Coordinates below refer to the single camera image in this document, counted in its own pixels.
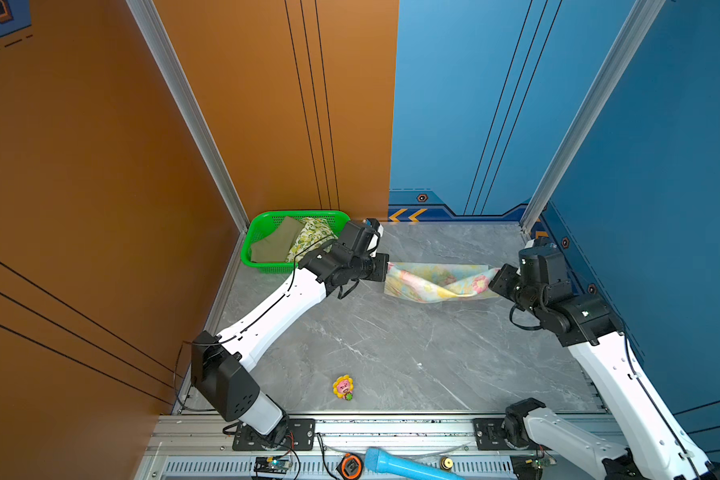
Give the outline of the green plastic basket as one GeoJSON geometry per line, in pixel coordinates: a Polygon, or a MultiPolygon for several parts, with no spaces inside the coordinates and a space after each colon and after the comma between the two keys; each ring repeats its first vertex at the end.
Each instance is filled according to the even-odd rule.
{"type": "Polygon", "coordinates": [[[296,220],[303,220],[307,217],[323,218],[336,235],[339,235],[345,224],[350,221],[350,217],[346,213],[335,210],[285,210],[262,213],[251,221],[243,242],[240,258],[244,265],[266,274],[290,273],[293,270],[292,262],[255,262],[252,259],[252,246],[274,233],[286,217],[296,220]]]}

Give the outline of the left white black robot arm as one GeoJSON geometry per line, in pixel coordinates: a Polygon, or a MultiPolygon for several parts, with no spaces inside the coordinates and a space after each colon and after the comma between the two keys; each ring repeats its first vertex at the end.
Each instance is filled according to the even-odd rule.
{"type": "Polygon", "coordinates": [[[288,279],[242,319],[216,334],[202,331],[190,343],[192,387],[224,420],[280,443],[288,414],[251,371],[297,319],[331,294],[342,299],[362,281],[385,280],[389,256],[377,251],[382,236],[376,219],[347,222],[336,239],[310,246],[288,279]]]}

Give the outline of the pastel floral skirt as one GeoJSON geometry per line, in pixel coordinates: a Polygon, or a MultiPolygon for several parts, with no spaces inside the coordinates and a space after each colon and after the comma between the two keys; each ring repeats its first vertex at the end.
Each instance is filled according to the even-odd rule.
{"type": "Polygon", "coordinates": [[[416,303],[497,297],[489,284],[499,268],[489,265],[390,263],[384,294],[416,303]]]}

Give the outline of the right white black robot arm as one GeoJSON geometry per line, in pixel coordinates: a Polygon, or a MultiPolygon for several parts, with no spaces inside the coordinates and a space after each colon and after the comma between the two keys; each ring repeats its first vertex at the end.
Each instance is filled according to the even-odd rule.
{"type": "Polygon", "coordinates": [[[534,240],[489,276],[489,289],[532,314],[593,381],[625,444],[574,425],[528,398],[505,410],[503,437],[521,450],[550,448],[594,479],[720,479],[720,462],[685,433],[639,365],[624,325],[597,293],[575,294],[563,253],[534,240]]]}

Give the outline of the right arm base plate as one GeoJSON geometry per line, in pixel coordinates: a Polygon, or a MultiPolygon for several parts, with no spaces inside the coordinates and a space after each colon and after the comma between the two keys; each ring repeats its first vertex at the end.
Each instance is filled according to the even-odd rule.
{"type": "Polygon", "coordinates": [[[483,417],[472,420],[475,441],[480,451],[535,449],[537,445],[516,432],[514,426],[506,428],[504,417],[483,417]]]}

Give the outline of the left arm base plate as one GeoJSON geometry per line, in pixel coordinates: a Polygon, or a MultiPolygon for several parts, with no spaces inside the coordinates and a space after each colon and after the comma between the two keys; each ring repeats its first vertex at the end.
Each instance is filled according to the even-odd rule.
{"type": "Polygon", "coordinates": [[[315,420],[311,418],[284,418],[269,434],[261,434],[245,423],[239,425],[233,436],[232,449],[252,451],[311,451],[315,441],[315,420]]]}

